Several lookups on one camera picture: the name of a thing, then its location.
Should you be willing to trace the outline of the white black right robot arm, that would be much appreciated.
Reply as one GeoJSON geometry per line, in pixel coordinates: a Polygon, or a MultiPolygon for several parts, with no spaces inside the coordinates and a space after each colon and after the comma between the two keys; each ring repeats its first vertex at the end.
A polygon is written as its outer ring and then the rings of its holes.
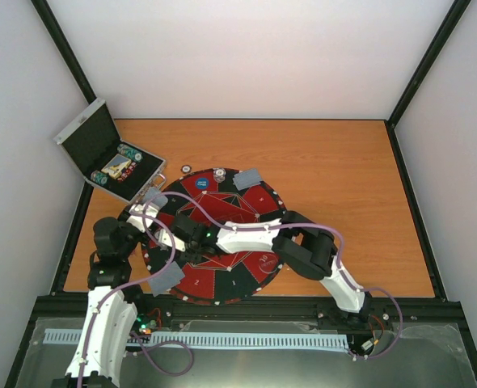
{"type": "Polygon", "coordinates": [[[299,276],[318,281],[339,310],[358,316],[366,314],[371,295],[343,265],[344,244],[335,244],[339,234],[331,228],[293,211],[266,222],[210,222],[207,226],[180,214],[171,224],[171,232],[184,243],[181,252],[189,260],[241,252],[274,254],[299,276]]]}

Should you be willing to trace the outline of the single hundred chip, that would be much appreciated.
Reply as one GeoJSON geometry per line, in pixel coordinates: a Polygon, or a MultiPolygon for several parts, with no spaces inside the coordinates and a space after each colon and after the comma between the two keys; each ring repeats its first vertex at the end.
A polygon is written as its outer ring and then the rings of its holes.
{"type": "Polygon", "coordinates": [[[192,171],[192,168],[189,166],[189,165],[183,165],[181,167],[181,171],[184,173],[184,174],[188,174],[192,171]]]}

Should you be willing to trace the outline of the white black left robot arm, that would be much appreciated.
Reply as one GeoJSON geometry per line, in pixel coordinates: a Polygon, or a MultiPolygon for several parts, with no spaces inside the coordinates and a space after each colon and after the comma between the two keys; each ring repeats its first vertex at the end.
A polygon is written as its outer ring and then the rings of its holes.
{"type": "Polygon", "coordinates": [[[87,313],[65,376],[52,387],[119,387],[120,371],[133,326],[146,320],[141,287],[129,283],[129,257],[146,228],[136,217],[105,217],[94,226],[87,313]]]}

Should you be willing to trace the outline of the clear dealer button disc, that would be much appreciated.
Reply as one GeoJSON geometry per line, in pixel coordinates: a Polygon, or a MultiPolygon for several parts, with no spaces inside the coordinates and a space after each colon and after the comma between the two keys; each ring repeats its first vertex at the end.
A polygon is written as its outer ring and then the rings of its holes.
{"type": "Polygon", "coordinates": [[[279,258],[274,254],[262,254],[258,260],[259,270],[264,274],[273,274],[279,271],[279,258]]]}

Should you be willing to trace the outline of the blue orange ten chip stack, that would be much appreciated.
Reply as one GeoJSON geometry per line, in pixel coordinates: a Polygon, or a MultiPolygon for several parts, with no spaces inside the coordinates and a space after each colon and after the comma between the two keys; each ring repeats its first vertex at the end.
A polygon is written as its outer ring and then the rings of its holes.
{"type": "Polygon", "coordinates": [[[213,179],[217,183],[222,183],[226,179],[226,169],[225,168],[215,168],[213,170],[213,179]]]}

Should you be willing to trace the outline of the dealt card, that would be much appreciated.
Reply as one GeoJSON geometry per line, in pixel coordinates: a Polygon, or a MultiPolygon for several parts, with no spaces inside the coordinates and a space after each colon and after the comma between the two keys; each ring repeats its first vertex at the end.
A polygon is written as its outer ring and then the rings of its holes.
{"type": "Polygon", "coordinates": [[[177,286],[185,278],[184,272],[176,262],[172,262],[160,275],[147,281],[154,297],[168,293],[170,289],[177,286]]]}
{"type": "Polygon", "coordinates": [[[251,168],[235,174],[232,181],[238,190],[244,190],[259,185],[262,178],[256,168],[251,168]]]}

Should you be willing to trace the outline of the blue playing card deck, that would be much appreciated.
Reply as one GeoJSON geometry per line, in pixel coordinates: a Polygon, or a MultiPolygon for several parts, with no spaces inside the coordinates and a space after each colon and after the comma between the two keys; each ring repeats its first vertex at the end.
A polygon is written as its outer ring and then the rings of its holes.
{"type": "Polygon", "coordinates": [[[168,202],[168,199],[157,188],[149,188],[143,197],[143,201],[145,203],[150,202],[156,204],[157,206],[164,206],[168,202]]]}

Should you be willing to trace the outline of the blue small blind button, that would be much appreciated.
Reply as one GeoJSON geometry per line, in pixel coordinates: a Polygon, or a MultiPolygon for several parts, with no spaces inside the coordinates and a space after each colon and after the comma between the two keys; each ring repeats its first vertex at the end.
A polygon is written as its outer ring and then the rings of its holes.
{"type": "Polygon", "coordinates": [[[205,177],[200,177],[195,181],[195,187],[199,190],[205,190],[209,187],[209,180],[205,177]]]}

